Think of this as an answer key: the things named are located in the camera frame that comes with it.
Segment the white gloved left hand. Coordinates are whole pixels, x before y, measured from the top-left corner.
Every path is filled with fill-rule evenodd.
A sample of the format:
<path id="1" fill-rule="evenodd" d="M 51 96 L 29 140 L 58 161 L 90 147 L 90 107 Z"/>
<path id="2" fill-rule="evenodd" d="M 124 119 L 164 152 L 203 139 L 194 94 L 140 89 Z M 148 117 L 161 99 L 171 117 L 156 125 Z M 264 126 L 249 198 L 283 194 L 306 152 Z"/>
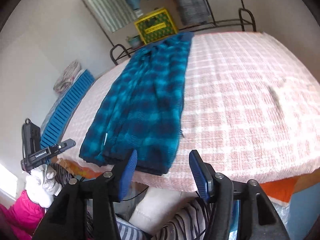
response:
<path id="1" fill-rule="evenodd" d="M 25 178 L 25 190 L 29 199 L 48 209 L 54 197 L 62 190 L 62 185 L 56 181 L 55 176 L 56 171 L 47 164 L 32 169 Z"/>

